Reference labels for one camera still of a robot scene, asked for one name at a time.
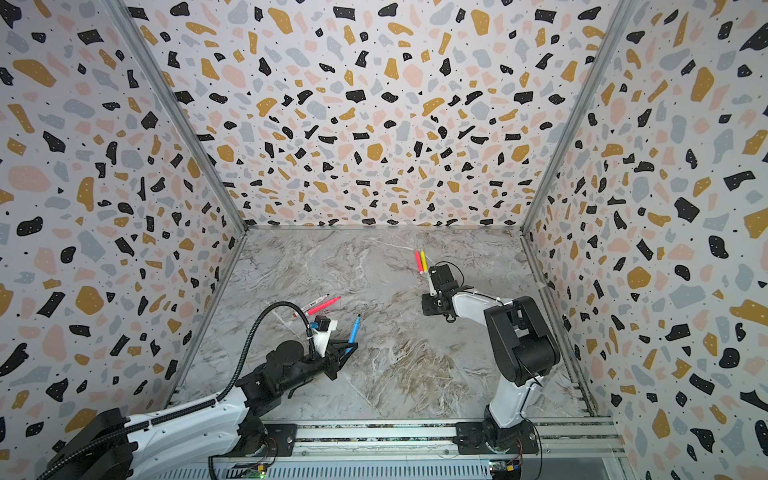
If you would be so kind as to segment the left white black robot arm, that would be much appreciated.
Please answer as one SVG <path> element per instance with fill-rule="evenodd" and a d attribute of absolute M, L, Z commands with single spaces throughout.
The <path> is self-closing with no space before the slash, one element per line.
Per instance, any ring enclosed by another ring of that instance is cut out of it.
<path fill-rule="evenodd" d="M 173 408 L 125 416 L 98 413 L 51 459 L 43 479 L 150 479 L 190 462 L 267 444 L 264 414 L 319 375 L 334 380 L 357 343 L 331 339 L 310 355 L 284 341 L 227 392 Z"/>

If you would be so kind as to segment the yellow highlighter pen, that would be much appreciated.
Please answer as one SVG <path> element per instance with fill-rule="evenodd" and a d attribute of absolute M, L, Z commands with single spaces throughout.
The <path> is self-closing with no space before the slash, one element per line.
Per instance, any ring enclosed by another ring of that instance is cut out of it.
<path fill-rule="evenodd" d="M 428 271 L 428 265 L 427 265 L 427 260 L 426 260 L 425 252 L 424 251 L 420 251 L 419 252 L 419 257 L 420 257 L 421 271 L 426 273 Z"/>

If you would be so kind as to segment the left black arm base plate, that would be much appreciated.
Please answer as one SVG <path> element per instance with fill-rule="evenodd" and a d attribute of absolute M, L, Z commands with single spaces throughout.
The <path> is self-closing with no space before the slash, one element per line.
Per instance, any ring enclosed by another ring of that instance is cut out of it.
<path fill-rule="evenodd" d="M 294 423 L 257 423 L 243 427 L 235 446 L 226 453 L 229 457 L 256 455 L 265 458 L 290 457 L 297 438 L 298 425 Z"/>

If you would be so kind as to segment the blue pen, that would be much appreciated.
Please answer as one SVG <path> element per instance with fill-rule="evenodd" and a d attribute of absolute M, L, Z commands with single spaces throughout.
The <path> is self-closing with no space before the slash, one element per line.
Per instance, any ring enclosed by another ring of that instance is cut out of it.
<path fill-rule="evenodd" d="M 357 338 L 357 335 L 358 335 L 358 332 L 359 332 L 359 329 L 360 329 L 360 326 L 361 326 L 361 320 L 362 320 L 362 316 L 361 316 L 361 314 L 358 314 L 356 316 L 356 319 L 355 319 L 355 322 L 353 324 L 351 333 L 349 335 L 349 340 L 348 340 L 349 344 L 352 344 L 352 343 L 356 342 L 356 338 Z"/>

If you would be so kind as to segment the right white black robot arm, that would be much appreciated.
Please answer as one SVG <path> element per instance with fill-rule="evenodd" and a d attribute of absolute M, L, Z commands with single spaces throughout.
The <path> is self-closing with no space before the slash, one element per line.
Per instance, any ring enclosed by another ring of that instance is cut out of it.
<path fill-rule="evenodd" d="M 456 424 L 454 443 L 464 455 L 538 451 L 535 430 L 525 418 L 527 405 L 541 393 L 541 382 L 561 359 L 554 337 L 535 300 L 502 299 L 457 281 L 446 264 L 428 270 L 430 291 L 422 296 L 425 316 L 453 323 L 472 320 L 487 330 L 500 372 L 496 392 L 480 422 Z"/>

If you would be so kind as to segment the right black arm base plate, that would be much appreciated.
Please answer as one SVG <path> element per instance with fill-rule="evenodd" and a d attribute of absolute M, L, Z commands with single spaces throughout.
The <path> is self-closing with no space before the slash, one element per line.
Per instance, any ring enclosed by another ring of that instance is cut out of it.
<path fill-rule="evenodd" d="M 462 455 L 537 454 L 538 436 L 530 422 L 510 428 L 499 428 L 492 420 L 459 422 L 455 425 L 453 443 Z"/>

